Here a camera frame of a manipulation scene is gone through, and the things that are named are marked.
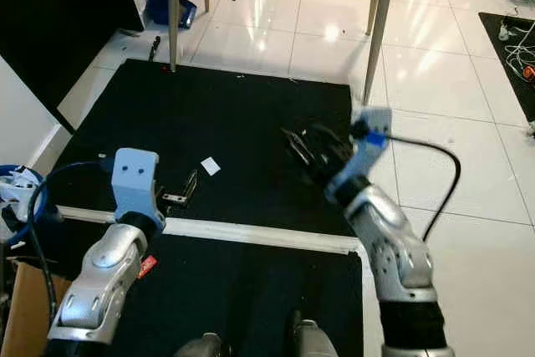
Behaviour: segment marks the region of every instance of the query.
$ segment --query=white tile floor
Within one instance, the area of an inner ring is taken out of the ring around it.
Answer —
[[[369,0],[203,0],[179,34],[180,63],[364,86]],[[394,109],[393,131],[432,140],[461,158],[458,190],[431,236],[446,333],[457,355],[533,355],[535,341],[535,141],[477,13],[535,18],[533,2],[392,0],[373,105]],[[166,27],[116,34],[60,109],[78,126],[126,58],[168,60]],[[372,179],[421,231],[452,166],[394,144]],[[365,355],[380,355],[373,283],[364,271]]]

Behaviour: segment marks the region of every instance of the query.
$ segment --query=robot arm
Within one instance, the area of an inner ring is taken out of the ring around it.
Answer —
[[[147,244],[165,226],[155,206],[157,161],[154,152],[117,151],[112,175],[117,223],[85,254],[50,327],[44,356],[96,356],[111,344]]]
[[[352,128],[355,153],[322,126],[285,134],[325,196],[344,209],[368,254],[385,335],[383,356],[450,357],[454,352],[446,344],[429,248],[412,232],[401,209],[366,178],[387,146],[380,133],[388,134],[390,122],[387,108],[363,110]],[[356,135],[359,127],[372,135]]]

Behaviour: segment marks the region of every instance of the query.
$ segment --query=white card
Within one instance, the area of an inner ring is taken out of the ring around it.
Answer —
[[[201,162],[202,167],[206,169],[210,176],[214,176],[217,172],[221,170],[221,167],[213,160],[210,156]]]

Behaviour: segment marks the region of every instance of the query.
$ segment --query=cardboard box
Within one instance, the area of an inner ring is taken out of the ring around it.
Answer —
[[[53,276],[58,306],[70,281]],[[0,357],[39,357],[48,333],[48,296],[43,272],[20,263]]]

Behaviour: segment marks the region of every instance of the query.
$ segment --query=black cable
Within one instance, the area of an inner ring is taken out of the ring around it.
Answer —
[[[461,162],[459,161],[459,158],[457,158],[453,152],[439,145],[431,144],[425,141],[409,140],[407,138],[402,138],[402,137],[398,137],[398,136],[390,135],[390,134],[385,134],[385,137],[390,138],[391,140],[394,140],[394,141],[405,142],[406,144],[420,145],[420,146],[424,146],[427,148],[431,148],[432,150],[438,150],[439,152],[442,152],[443,154],[448,155],[453,161],[453,163],[455,164],[455,176],[453,177],[453,181],[451,182],[450,190],[448,190],[446,196],[444,197],[444,200],[442,201],[441,205],[439,206],[438,210],[436,211],[435,215],[433,216],[433,218],[431,219],[431,221],[427,225],[427,228],[424,231],[422,240],[426,242],[427,238],[429,237],[429,234],[431,233],[431,230],[436,224],[436,220],[438,219],[438,216],[442,213],[442,210],[444,209],[444,207],[446,206],[446,204],[451,198],[451,194],[453,194],[453,191],[457,187],[457,183],[459,182],[459,178],[461,177]]]
[[[28,202],[28,220],[27,225],[30,232],[30,238],[32,240],[33,248],[35,249],[35,253],[38,256],[39,263],[41,264],[41,269],[43,270],[43,277],[44,277],[44,284],[47,288],[47,294],[48,294],[48,325],[51,325],[54,321],[54,317],[56,316],[57,312],[57,304],[58,301],[56,299],[56,292],[54,290],[54,283],[52,282],[52,274],[50,273],[50,270],[48,269],[48,263],[46,258],[44,257],[43,249],[41,248],[41,244],[39,243],[37,233],[35,232],[35,229],[33,227],[33,211],[35,209],[35,202],[37,201],[37,198],[40,194],[40,192],[46,187],[48,184],[48,181],[56,176],[58,173],[61,173],[62,171],[66,171],[69,169],[73,169],[75,167],[81,167],[81,166],[92,166],[92,165],[100,165],[101,162],[98,161],[90,161],[90,162],[75,162],[71,163],[70,165],[61,166],[60,168],[56,169],[55,171],[52,171],[49,173],[43,181],[39,183],[35,191],[33,192],[32,196],[30,197],[30,200]]]

